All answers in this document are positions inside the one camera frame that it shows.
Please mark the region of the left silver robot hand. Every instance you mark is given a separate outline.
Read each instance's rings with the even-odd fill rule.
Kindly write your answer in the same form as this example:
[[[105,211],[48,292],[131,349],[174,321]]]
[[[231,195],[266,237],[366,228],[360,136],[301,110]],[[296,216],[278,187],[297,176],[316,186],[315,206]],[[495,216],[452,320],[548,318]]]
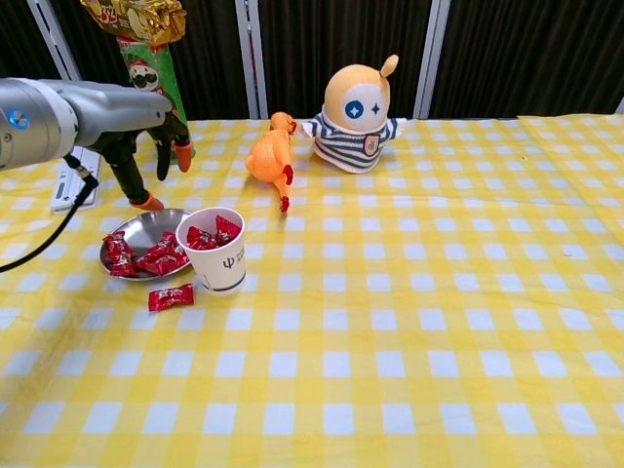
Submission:
[[[190,133],[158,93],[113,84],[72,82],[63,92],[78,118],[77,143],[102,156],[129,203],[144,211],[161,211],[163,203],[144,186],[135,153],[137,137],[148,133],[157,150],[157,178],[163,181],[171,159],[187,172],[192,160]]]

